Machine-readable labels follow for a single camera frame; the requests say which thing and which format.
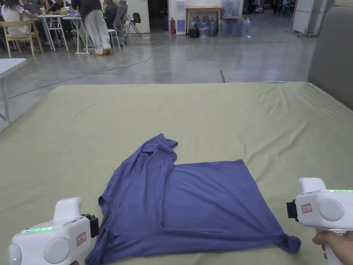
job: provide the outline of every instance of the white pants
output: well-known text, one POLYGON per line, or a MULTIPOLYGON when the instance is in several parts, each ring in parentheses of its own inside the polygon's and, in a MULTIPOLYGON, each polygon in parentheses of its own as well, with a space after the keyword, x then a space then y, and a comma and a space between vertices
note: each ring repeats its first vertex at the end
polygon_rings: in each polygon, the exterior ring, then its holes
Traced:
POLYGON ((103 53, 104 49, 111 48, 107 24, 103 19, 101 10, 90 12, 85 18, 85 25, 93 41, 96 53, 103 53))

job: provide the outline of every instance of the bed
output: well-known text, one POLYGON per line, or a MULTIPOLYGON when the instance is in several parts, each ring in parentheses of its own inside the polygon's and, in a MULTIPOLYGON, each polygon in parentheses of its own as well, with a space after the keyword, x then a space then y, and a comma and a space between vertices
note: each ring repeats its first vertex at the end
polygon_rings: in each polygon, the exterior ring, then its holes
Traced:
MULTIPOLYGON (((323 36, 340 8, 327 14, 323 36)), ((322 81, 312 70, 311 78, 322 81)), ((325 89, 342 96, 330 84, 325 89)), ((302 240, 301 250, 269 246, 116 264, 323 264, 311 242, 315 231, 288 219, 286 202, 299 194, 301 177, 353 187, 353 101, 345 97, 344 105, 327 92, 306 82, 58 87, 0 134, 0 255, 21 229, 52 219, 60 199, 81 197, 82 212, 101 219, 97 199, 113 171, 164 133, 179 142, 176 164, 243 159, 283 230, 302 240)))

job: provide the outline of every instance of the wooden table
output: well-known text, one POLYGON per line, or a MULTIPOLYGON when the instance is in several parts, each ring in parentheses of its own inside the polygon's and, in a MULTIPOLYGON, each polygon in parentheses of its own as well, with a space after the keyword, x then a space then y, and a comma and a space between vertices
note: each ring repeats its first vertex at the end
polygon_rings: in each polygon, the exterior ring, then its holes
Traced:
POLYGON ((218 32, 219 30, 219 21, 221 20, 221 7, 220 6, 187 6, 187 29, 186 34, 189 33, 189 26, 190 26, 190 12, 209 12, 209 11, 216 11, 218 12, 218 32))

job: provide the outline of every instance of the green led light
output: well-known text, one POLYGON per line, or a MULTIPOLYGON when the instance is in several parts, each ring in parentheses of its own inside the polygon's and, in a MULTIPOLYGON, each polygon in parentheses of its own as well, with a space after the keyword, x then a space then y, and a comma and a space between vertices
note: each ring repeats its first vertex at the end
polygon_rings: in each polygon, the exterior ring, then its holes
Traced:
POLYGON ((30 229, 30 230, 27 230, 26 233, 28 232, 39 232, 39 231, 48 231, 48 230, 53 230, 54 227, 45 227, 45 228, 40 228, 40 229, 30 229))
POLYGON ((353 192, 351 189, 329 189, 329 192, 353 192))

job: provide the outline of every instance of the human hand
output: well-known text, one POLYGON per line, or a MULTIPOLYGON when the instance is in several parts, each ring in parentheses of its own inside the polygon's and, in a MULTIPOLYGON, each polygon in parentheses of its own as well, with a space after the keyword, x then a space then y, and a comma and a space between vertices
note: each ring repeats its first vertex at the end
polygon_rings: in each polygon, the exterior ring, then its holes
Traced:
POLYGON ((318 232, 312 241, 325 251, 324 245, 329 245, 332 252, 344 265, 353 265, 353 231, 339 235, 332 231, 318 232))

